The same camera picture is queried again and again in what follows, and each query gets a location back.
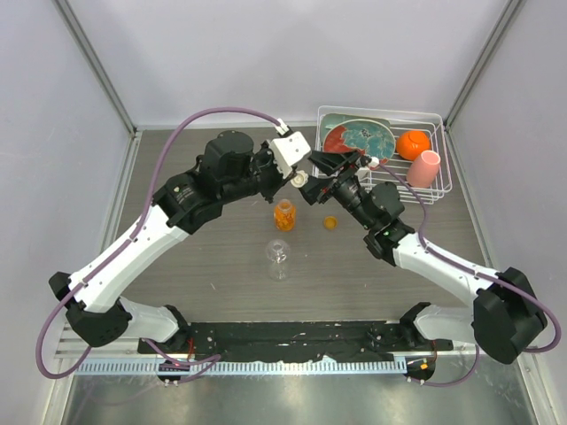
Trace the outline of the orange bottle cap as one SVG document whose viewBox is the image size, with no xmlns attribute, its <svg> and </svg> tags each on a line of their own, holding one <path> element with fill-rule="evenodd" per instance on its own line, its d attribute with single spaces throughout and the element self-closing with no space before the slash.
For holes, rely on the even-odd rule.
<svg viewBox="0 0 567 425">
<path fill-rule="evenodd" d="M 334 216 L 326 216 L 323 219 L 323 225 L 326 229 L 328 230 L 332 230 L 335 229 L 338 225 L 338 220 L 336 217 Z"/>
</svg>

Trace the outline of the pink cup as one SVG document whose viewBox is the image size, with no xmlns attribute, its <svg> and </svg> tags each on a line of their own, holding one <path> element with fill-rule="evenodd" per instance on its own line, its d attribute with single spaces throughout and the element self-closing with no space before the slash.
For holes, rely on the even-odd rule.
<svg viewBox="0 0 567 425">
<path fill-rule="evenodd" d="M 407 183 L 415 188 L 429 188 L 440 169 L 440 156 L 436 151 L 423 151 L 407 173 Z"/>
</svg>

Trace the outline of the white bottle cap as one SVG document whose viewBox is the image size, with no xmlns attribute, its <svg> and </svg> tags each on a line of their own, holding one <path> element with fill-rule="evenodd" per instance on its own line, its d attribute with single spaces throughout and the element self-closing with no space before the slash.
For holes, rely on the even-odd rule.
<svg viewBox="0 0 567 425">
<path fill-rule="evenodd" d="M 291 178 L 290 183 L 294 188 L 299 189 L 307 184 L 308 179 L 309 179 L 309 175 L 306 172 L 298 171 Z"/>
</svg>

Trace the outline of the orange filled bottle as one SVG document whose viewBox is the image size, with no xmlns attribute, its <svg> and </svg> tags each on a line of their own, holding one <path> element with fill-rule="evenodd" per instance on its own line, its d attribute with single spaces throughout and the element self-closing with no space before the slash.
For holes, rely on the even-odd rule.
<svg viewBox="0 0 567 425">
<path fill-rule="evenodd" d="M 274 208 L 276 228 L 283 232 L 293 230 L 296 222 L 296 208 L 289 199 L 282 199 Z"/>
</svg>

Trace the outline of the teal square plate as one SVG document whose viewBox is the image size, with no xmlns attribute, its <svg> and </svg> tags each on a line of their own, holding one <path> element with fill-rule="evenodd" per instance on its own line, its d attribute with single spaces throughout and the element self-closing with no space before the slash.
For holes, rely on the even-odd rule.
<svg viewBox="0 0 567 425">
<path fill-rule="evenodd" d="M 319 139 L 321 142 L 324 141 L 327 134 L 336 126 L 350 120 L 373 120 L 379 122 L 386 127 L 390 128 L 391 123 L 389 120 L 383 118 L 372 118 L 362 115 L 352 115 L 352 114 L 339 114 L 339 113 L 328 113 L 322 116 L 319 128 Z"/>
</svg>

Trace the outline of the clear bottle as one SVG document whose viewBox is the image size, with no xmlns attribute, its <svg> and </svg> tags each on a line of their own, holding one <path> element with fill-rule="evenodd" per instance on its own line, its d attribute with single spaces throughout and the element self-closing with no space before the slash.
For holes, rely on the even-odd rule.
<svg viewBox="0 0 567 425">
<path fill-rule="evenodd" d="M 270 262 L 270 277 L 279 282 L 285 280 L 289 274 L 290 245 L 282 239 L 275 239 L 268 243 L 265 252 Z"/>
</svg>

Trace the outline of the red teal floral plate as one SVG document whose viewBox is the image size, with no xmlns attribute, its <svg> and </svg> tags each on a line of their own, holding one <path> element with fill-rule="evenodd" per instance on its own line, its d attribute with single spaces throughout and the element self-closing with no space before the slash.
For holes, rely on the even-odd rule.
<svg viewBox="0 0 567 425">
<path fill-rule="evenodd" d="M 396 140 L 388 125 L 377 120 L 347 120 L 324 138 L 322 150 L 329 153 L 359 151 L 386 163 L 395 153 Z"/>
</svg>

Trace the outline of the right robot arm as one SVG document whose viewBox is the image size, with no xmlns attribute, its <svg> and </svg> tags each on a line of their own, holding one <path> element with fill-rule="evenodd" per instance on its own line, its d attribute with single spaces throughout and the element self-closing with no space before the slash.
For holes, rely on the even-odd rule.
<svg viewBox="0 0 567 425">
<path fill-rule="evenodd" d="M 367 230 L 364 242 L 376 259 L 419 274 L 460 299 L 463 309 L 426 305 L 400 327 L 401 342 L 423 348 L 433 339 L 476 344 L 501 364 L 509 365 L 530 350 L 548 321 L 524 273 L 503 272 L 471 263 L 439 248 L 400 216 L 405 210 L 394 182 L 365 190 L 357 173 L 370 159 L 358 151 L 313 151 L 309 161 L 325 175 L 309 177 L 300 188 L 311 205 L 334 198 Z"/>
</svg>

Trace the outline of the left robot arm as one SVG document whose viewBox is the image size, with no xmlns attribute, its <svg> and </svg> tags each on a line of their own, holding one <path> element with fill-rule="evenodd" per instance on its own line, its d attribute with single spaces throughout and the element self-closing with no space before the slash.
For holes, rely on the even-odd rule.
<svg viewBox="0 0 567 425">
<path fill-rule="evenodd" d="M 90 347 L 121 336 L 150 339 L 181 352 L 186 320 L 171 305 L 142 305 L 123 291 L 166 251 L 221 216 L 224 205 L 257 194 L 272 201 L 293 167 L 273 139 L 256 146 L 250 136 L 224 131 L 206 144 L 193 168 L 170 177 L 151 195 L 136 222 L 83 269 L 55 273 L 50 286 L 65 303 L 73 331 Z"/>
</svg>

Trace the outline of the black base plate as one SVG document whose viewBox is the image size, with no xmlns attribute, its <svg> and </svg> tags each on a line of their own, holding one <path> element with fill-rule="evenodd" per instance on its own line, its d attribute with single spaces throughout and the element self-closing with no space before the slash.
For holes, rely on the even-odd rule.
<svg viewBox="0 0 567 425">
<path fill-rule="evenodd" d="M 193 322 L 177 347 L 159 348 L 197 359 L 219 354 L 226 362 L 306 363 L 328 356 L 349 363 L 390 361 L 395 352 L 449 352 L 454 345 L 387 321 Z"/>
</svg>

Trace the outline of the orange bowl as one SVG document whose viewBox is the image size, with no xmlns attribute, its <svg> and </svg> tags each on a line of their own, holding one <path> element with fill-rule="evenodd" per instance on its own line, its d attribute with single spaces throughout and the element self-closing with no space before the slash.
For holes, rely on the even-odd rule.
<svg viewBox="0 0 567 425">
<path fill-rule="evenodd" d="M 414 161 L 430 148 L 431 141 L 429 136 L 420 130 L 407 131 L 396 142 L 397 153 L 408 161 Z"/>
</svg>

